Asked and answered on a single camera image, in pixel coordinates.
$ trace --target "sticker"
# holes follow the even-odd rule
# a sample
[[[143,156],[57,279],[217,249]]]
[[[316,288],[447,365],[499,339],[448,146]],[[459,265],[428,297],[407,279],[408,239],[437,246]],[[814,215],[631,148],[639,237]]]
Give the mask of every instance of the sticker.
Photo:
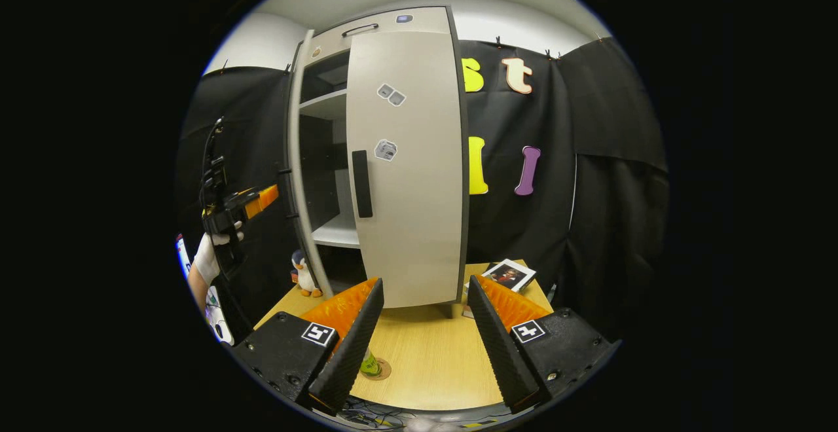
[[[518,340],[520,340],[522,344],[544,336],[544,329],[542,329],[541,325],[538,325],[535,321],[527,321],[523,324],[513,325],[512,331],[514,331],[515,336],[518,337]]]
[[[335,329],[312,322],[306,328],[305,333],[302,334],[302,338],[305,340],[311,340],[311,342],[314,342],[319,346],[326,346],[334,333]]]
[[[392,86],[387,85],[386,83],[382,83],[380,87],[378,87],[378,96],[384,98],[390,98],[390,95],[395,92],[395,89]]]
[[[395,143],[392,143],[387,139],[381,139],[377,145],[375,145],[375,157],[380,158],[381,160],[386,160],[387,162],[393,160],[397,151],[398,149],[396,149]]]
[[[393,105],[394,107],[400,107],[406,99],[407,97],[405,97],[398,90],[396,90],[393,92],[392,95],[390,95],[390,98],[387,101],[389,101],[390,105]]]

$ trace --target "wooden table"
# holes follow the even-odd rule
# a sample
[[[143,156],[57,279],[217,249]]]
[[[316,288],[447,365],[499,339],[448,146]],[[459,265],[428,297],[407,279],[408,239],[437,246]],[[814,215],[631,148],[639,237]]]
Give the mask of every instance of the wooden table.
[[[525,265],[523,260],[515,262]],[[465,283],[484,273],[488,263],[466,265]],[[547,296],[533,280],[521,294],[553,312]],[[258,329],[278,312],[302,315],[323,298],[302,296],[294,286],[255,326]],[[375,357],[392,366],[392,374],[373,381],[362,374],[351,394],[396,408],[452,410],[502,403],[498,384],[474,319],[463,316],[463,306],[453,306],[449,319],[439,306],[413,306],[383,310],[369,340]]]

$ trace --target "cabinet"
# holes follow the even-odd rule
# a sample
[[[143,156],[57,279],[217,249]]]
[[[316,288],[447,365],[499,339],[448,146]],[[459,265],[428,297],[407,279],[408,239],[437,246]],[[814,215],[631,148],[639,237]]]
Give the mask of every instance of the cabinet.
[[[291,83],[291,187],[323,294],[380,277],[385,308],[459,301],[469,164],[450,9],[309,32]]]

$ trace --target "cabinet door handle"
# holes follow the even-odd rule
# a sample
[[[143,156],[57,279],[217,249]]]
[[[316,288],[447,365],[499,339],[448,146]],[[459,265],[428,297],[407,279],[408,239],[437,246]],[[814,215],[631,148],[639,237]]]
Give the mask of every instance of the cabinet door handle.
[[[358,217],[372,217],[372,198],[369,196],[369,169],[366,151],[352,151],[352,173],[355,179],[355,202]]]
[[[370,24],[365,24],[364,26],[353,27],[353,29],[347,29],[347,30],[345,30],[345,31],[342,33],[342,35],[341,35],[341,36],[343,36],[343,37],[345,38],[345,37],[346,37],[346,35],[348,35],[349,33],[353,32],[354,30],[356,30],[356,29],[361,29],[362,27],[369,27],[369,26],[372,26],[372,29],[375,29],[376,27],[378,27],[378,23],[370,23]]]

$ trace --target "white cabinet door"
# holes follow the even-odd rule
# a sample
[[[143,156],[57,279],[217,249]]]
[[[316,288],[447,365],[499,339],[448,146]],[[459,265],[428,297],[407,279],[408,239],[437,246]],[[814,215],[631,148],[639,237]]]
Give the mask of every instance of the white cabinet door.
[[[451,35],[360,35],[347,85],[350,187],[367,277],[384,280],[385,308],[459,300],[467,174]],[[383,95],[404,98],[381,98],[383,85],[393,90]],[[366,152],[368,182],[356,181],[356,151]]]

